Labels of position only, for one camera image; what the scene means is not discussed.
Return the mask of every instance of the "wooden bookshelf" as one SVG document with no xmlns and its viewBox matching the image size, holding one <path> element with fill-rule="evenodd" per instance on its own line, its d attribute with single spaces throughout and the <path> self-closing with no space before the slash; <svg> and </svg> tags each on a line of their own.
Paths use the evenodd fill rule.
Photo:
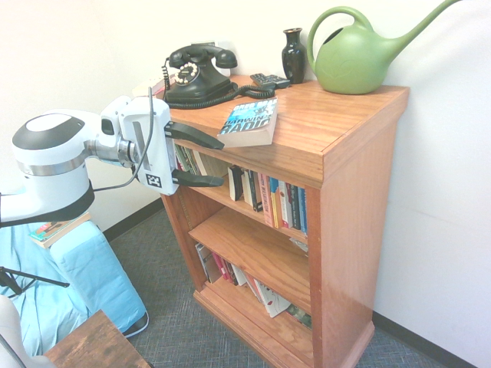
<svg viewBox="0 0 491 368">
<path fill-rule="evenodd" d="M 238 85 L 249 77 L 234 76 Z M 305 188 L 308 235 L 267 226 L 229 189 L 180 187 L 162 197 L 195 299 L 266 362 L 281 368 L 352 368 L 374 332 L 371 321 L 397 121 L 409 90 L 330 94 L 316 81 L 277 90 L 272 145 L 211 150 L 177 143 Z M 232 108 L 171 110 L 174 121 L 215 136 Z M 288 238 L 308 239 L 308 257 Z M 203 243 L 312 316 L 312 330 L 287 313 L 270 318 L 247 287 L 210 284 L 196 253 Z"/>
</svg>

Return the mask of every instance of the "wooden table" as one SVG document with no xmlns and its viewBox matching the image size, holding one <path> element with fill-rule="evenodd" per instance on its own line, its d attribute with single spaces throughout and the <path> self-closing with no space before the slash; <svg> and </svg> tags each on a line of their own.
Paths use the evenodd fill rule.
<svg viewBox="0 0 491 368">
<path fill-rule="evenodd" d="M 101 310 L 57 343 L 45 356 L 57 368 L 150 368 Z"/>
</svg>

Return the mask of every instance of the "black vase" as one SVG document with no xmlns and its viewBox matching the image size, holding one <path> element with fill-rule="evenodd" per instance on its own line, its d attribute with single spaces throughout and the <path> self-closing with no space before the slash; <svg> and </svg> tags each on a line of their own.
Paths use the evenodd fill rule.
<svg viewBox="0 0 491 368">
<path fill-rule="evenodd" d="M 301 28 L 291 28 L 283 31 L 286 35 L 286 46 L 282 51 L 283 70 L 292 84 L 304 81 L 307 66 L 307 51 L 300 43 Z"/>
</svg>

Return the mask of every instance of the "bookshelf top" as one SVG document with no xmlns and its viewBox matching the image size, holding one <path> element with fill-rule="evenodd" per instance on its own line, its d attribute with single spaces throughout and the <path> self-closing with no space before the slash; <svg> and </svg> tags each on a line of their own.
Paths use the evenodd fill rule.
<svg viewBox="0 0 491 368">
<path fill-rule="evenodd" d="M 252 84 L 248 76 L 232 76 L 232 81 Z M 408 95 L 409 88 L 391 86 L 365 95 L 332 94 L 311 80 L 276 91 L 278 119 L 272 145 L 213 151 L 185 141 L 178 144 L 278 179 L 320 187 L 358 146 L 398 120 Z M 233 107 L 252 100 L 240 97 L 201 110 L 171 109 L 170 116 L 216 136 Z"/>
</svg>

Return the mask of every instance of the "black telephone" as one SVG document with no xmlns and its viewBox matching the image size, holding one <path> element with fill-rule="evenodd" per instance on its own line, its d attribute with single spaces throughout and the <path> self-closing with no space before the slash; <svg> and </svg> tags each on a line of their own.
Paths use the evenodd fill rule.
<svg viewBox="0 0 491 368">
<path fill-rule="evenodd" d="M 274 89 L 257 86 L 238 87 L 220 74 L 216 66 L 231 69 L 237 66 L 237 58 L 230 50 L 204 44 L 192 44 L 174 51 L 162 66 L 166 90 L 163 99 L 176 109 L 200 109 L 230 101 L 239 95 L 257 99 L 270 98 Z M 167 61 L 170 67 L 179 68 L 176 82 L 170 86 Z"/>
</svg>

